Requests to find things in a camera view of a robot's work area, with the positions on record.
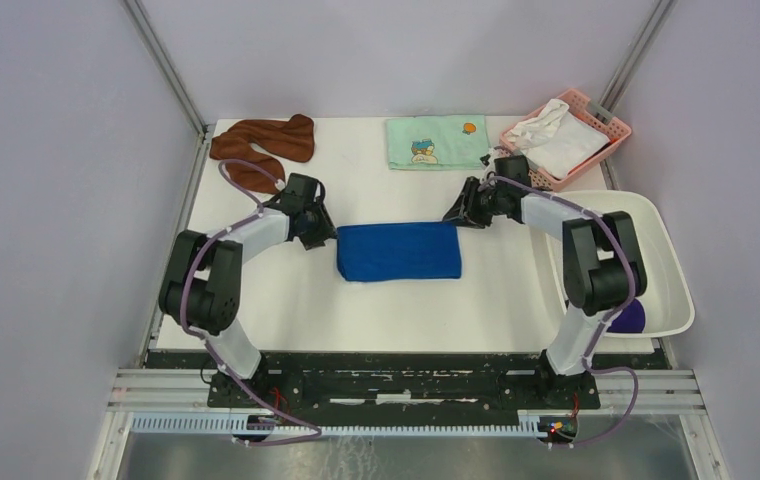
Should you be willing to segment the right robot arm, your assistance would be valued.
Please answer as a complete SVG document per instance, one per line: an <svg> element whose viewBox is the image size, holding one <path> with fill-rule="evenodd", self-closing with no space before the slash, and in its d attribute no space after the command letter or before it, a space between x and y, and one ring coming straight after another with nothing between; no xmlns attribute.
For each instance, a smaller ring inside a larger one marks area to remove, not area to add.
<svg viewBox="0 0 760 480"><path fill-rule="evenodd" d="M624 211L598 214L534 187L523 155L497 158L491 167L484 178L465 180L442 219L484 229L503 216L560 242L568 305L542 354L546 373L533 382L536 400L558 408L573 396L570 376L590 371L603 333L647 288L634 222Z"/></svg>

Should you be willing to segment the blue towel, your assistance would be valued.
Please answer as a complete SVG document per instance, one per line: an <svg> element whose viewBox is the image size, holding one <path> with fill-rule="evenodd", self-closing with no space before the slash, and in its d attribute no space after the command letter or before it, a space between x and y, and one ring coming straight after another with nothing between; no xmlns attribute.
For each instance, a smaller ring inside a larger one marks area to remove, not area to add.
<svg viewBox="0 0 760 480"><path fill-rule="evenodd" d="M347 281L459 279L457 228L442 222L349 225L337 229L336 266Z"/></svg>

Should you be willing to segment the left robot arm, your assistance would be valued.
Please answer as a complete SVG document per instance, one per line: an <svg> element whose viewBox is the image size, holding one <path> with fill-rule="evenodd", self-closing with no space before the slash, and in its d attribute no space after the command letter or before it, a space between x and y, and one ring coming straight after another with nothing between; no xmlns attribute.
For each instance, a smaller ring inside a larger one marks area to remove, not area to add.
<svg viewBox="0 0 760 480"><path fill-rule="evenodd" d="M249 407L269 397L269 378L257 370L260 350L237 319L242 270L265 250L299 241L311 250L337 238L326 209L326 188L313 177L288 176L270 200L219 230L180 232L174 240L158 296L161 312L201 340L217 368L234 378L234 396Z"/></svg>

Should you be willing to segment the purple towel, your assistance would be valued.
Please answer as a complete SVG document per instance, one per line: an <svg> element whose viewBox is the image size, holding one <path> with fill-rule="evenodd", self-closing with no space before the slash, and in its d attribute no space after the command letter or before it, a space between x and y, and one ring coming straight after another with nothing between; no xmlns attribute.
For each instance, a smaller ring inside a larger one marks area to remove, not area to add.
<svg viewBox="0 0 760 480"><path fill-rule="evenodd" d="M647 316L642 302L635 298L615 317L607 329L612 334L640 334L646 327Z"/></svg>

